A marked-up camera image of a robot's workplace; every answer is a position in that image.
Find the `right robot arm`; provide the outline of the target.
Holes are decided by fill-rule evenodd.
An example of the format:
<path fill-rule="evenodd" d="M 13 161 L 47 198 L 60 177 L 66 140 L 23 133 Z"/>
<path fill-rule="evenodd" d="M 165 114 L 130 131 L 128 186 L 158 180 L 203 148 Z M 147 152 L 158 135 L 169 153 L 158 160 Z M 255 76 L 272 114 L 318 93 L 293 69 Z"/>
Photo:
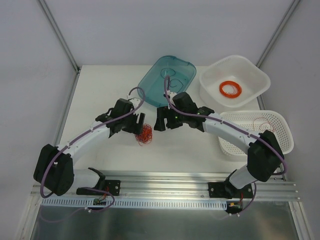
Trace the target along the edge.
<path fill-rule="evenodd" d="M 163 132 L 187 124 L 192 129 L 217 135 L 246 154 L 247 163 L 244 166 L 234 170 L 223 182 L 213 185 L 214 196 L 236 198 L 249 184 L 266 182 L 284 163 L 284 154 L 273 132 L 250 131 L 206 106 L 197 107 L 186 92 L 166 90 L 163 95 L 168 105 L 157 108 L 154 130 Z"/>

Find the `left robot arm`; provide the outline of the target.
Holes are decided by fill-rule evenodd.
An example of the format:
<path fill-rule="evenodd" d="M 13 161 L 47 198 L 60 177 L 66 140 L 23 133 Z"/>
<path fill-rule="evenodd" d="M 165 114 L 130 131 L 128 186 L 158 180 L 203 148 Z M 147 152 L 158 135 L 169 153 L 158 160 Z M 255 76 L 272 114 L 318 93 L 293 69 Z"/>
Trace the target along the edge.
<path fill-rule="evenodd" d="M 40 183 L 41 197 L 62 196 L 72 188 L 80 195 L 104 194 L 109 186 L 102 172 L 92 167 L 74 170 L 74 165 L 86 152 L 120 131 L 141 134 L 145 114 L 136 111 L 142 104 L 143 100 L 135 97 L 120 98 L 114 107 L 97 116 L 90 127 L 73 140 L 57 146 L 45 145 L 33 174 L 34 180 Z"/>

